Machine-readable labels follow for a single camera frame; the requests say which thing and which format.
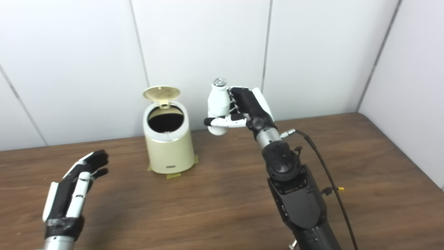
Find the robotic hand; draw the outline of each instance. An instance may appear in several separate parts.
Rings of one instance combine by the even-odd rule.
[[[60,183],[49,188],[43,222],[44,250],[72,250],[83,229],[83,204],[95,179],[108,173],[99,169],[108,164],[108,154],[99,150],[79,159],[63,176]]]
[[[327,207],[307,165],[282,139],[296,132],[279,134],[270,108],[258,88],[227,87],[213,82],[204,124],[214,135],[228,128],[246,126],[262,148],[268,185],[284,223],[292,230],[301,250],[341,250],[327,220]]]

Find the table surface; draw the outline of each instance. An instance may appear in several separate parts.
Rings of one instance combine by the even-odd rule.
[[[361,250],[444,249],[444,193],[380,130],[358,113],[280,121],[309,134],[323,155]],[[105,149],[110,173],[97,180],[76,250],[284,250],[293,241],[267,186],[259,145],[247,129],[217,137],[192,133],[200,162],[181,177],[148,172],[143,137],[0,152],[0,249],[43,246],[43,206],[85,154]],[[329,186],[300,136],[303,163]],[[336,198],[325,197],[344,250],[353,248]]]

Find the small white bottle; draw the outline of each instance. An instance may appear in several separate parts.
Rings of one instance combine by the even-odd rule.
[[[208,97],[208,117],[226,116],[230,112],[230,97],[227,92],[226,81],[218,78],[213,81],[212,90]],[[213,135],[223,135],[228,128],[208,127]]]

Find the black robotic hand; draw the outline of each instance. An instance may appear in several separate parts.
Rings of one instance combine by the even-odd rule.
[[[106,164],[108,154],[104,150],[94,151],[79,159],[60,183],[51,183],[43,212],[45,249],[72,248],[83,229],[86,194],[95,179],[108,173],[108,169],[101,168]],[[70,246],[60,247],[61,239],[70,242]]]

